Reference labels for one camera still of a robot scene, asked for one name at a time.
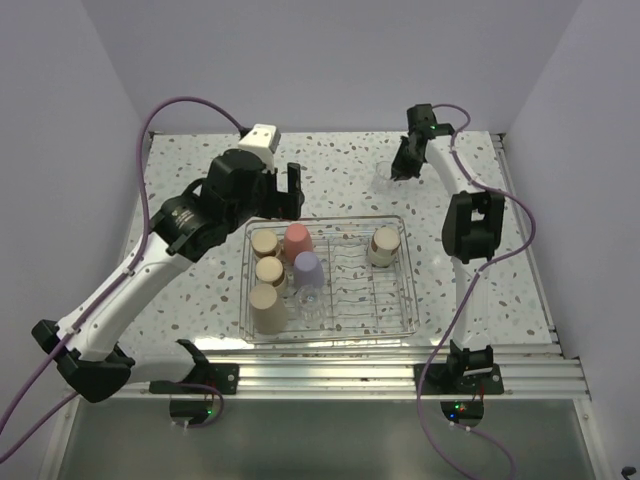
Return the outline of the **small clear glass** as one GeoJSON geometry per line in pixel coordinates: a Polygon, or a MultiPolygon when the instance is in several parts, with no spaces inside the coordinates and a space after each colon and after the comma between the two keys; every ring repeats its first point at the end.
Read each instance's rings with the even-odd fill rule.
{"type": "Polygon", "coordinates": [[[379,194],[387,194],[395,191],[398,186],[399,183],[392,177],[392,163],[390,161],[378,162],[372,178],[373,191],[379,194]]]}

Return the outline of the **coral red plastic cup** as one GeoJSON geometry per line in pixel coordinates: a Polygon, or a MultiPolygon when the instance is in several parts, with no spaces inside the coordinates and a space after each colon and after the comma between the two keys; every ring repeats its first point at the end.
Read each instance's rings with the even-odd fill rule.
{"type": "Polygon", "coordinates": [[[312,252],[313,242],[307,227],[301,223],[290,224],[283,238],[284,255],[293,264],[302,252],[312,252]]]}

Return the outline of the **steel cork-band cup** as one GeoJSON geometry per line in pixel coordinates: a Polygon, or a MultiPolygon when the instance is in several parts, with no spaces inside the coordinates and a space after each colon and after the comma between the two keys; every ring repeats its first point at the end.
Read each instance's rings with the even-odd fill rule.
{"type": "Polygon", "coordinates": [[[374,266],[385,268],[395,261],[399,248],[399,233],[394,228],[383,226],[374,232],[367,256],[374,266]]]}
{"type": "Polygon", "coordinates": [[[283,244],[278,235],[271,229],[259,229],[252,234],[251,248],[257,261],[274,257],[282,259],[283,244]]]}

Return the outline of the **tall beige cup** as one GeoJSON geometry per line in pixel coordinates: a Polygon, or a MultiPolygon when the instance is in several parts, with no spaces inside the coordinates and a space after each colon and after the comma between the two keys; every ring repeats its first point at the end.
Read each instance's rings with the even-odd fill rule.
{"type": "Polygon", "coordinates": [[[275,335],[286,328],[288,311],[272,285],[254,286],[249,293],[249,303],[253,324],[258,333],[275,335]]]}

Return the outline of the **purple plastic cup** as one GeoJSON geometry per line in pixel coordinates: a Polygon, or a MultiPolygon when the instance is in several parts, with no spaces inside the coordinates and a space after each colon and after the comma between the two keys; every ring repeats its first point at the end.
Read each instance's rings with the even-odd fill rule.
{"type": "Polygon", "coordinates": [[[306,286],[322,289],[325,286],[325,274],[320,258],[311,251],[299,253],[294,261],[294,287],[296,290],[306,286]]]}

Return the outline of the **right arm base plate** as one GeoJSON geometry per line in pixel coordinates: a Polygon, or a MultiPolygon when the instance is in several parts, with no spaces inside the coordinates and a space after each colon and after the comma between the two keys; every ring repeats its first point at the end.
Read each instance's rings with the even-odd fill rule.
{"type": "Polygon", "coordinates": [[[505,388],[502,374],[497,364],[489,373],[455,377],[444,364],[431,364],[419,386],[424,364],[413,366],[416,390],[422,395],[502,395],[505,388]]]}

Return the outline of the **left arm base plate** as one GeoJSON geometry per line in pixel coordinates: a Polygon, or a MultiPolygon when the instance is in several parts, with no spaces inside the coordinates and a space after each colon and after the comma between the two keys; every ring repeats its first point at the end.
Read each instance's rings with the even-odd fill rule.
{"type": "Polygon", "coordinates": [[[214,363],[196,366],[178,382],[154,381],[149,385],[151,394],[208,394],[205,386],[216,389],[222,395],[235,395],[240,378],[240,366],[235,363],[214,363]]]}

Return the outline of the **steel cup with cork band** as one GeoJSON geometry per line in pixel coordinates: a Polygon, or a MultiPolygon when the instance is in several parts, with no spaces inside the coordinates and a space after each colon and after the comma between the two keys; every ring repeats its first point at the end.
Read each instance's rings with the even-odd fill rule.
{"type": "Polygon", "coordinates": [[[265,256],[256,264],[256,278],[260,283],[271,285],[279,295],[284,295],[288,277],[283,263],[275,256],[265,256]]]}

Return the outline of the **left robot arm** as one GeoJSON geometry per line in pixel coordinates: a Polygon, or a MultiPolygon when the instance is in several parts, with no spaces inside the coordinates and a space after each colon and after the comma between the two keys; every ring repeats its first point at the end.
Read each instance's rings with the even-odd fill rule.
{"type": "Polygon", "coordinates": [[[286,191],[278,189],[276,175],[249,151],[229,149],[215,157],[206,177],[146,216],[136,252],[81,306],[57,322],[34,326],[34,339],[76,393],[98,403],[132,383],[175,383],[189,393],[205,386],[211,366],[192,342],[178,340],[157,356],[136,360],[118,341],[169,283],[250,218],[300,218],[300,165],[288,164],[286,191]]]}

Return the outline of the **large clear glass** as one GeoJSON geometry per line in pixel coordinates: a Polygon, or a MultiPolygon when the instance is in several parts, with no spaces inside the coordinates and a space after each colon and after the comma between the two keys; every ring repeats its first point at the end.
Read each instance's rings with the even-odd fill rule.
{"type": "Polygon", "coordinates": [[[328,316],[327,301],[320,287],[304,285],[295,294],[295,311],[304,322],[323,322],[328,316]]]}

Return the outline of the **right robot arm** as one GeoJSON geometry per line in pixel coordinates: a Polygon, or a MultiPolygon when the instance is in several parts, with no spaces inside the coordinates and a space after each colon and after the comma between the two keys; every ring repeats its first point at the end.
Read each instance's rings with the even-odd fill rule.
{"type": "Polygon", "coordinates": [[[449,194],[441,243],[456,280],[456,312],[441,340],[446,360],[433,358],[416,368],[419,394],[474,395],[501,393],[488,333],[488,294],[480,270],[501,243],[505,198],[474,184],[471,168],[452,153],[454,128],[436,119],[434,107],[417,104],[407,110],[408,131],[390,167],[390,179],[420,176],[423,164],[434,168],[449,194]]]}

